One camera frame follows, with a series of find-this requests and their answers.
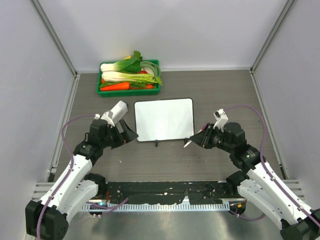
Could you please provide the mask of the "pink white marker pen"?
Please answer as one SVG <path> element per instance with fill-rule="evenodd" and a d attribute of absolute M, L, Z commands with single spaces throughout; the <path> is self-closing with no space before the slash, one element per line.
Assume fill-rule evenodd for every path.
<path fill-rule="evenodd" d="M 196 133 L 196 134 L 199 134 L 201 133 L 207 126 L 208 126 L 208 122 Z M 184 139 L 184 146 L 183 148 L 185 149 L 187 146 L 189 146 L 191 144 L 191 140 L 187 140 L 186 138 Z"/>

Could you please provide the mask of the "small whiteboard with black frame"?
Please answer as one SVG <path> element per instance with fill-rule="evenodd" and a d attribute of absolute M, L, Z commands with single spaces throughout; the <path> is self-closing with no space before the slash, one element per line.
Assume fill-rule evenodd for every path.
<path fill-rule="evenodd" d="M 134 116 L 138 142 L 184 140 L 195 133 L 191 98 L 137 101 Z"/>

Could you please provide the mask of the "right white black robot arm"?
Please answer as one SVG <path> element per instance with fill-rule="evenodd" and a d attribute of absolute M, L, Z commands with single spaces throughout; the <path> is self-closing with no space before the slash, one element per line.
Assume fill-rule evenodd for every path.
<path fill-rule="evenodd" d="M 226 193 L 254 204 L 277 226 L 284 240 L 320 237 L 319 209 L 312 209 L 277 176 L 261 152 L 247 143 L 240 124 L 227 123 L 223 130 L 208 124 L 189 140 L 204 149 L 229 153 L 239 170 L 226 179 Z"/>

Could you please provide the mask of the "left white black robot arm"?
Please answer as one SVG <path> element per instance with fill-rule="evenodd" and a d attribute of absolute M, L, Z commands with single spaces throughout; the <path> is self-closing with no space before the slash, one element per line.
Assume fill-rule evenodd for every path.
<path fill-rule="evenodd" d="M 70 162 L 53 186 L 38 201 L 25 207 L 26 233 L 39 240 L 62 240 L 70 222 L 91 198 L 102 199 L 107 192 L 105 177 L 90 170 L 104 149 L 115 149 L 138 137 L 126 122 L 122 132 L 106 120 L 95 119 L 84 140 L 70 154 Z"/>

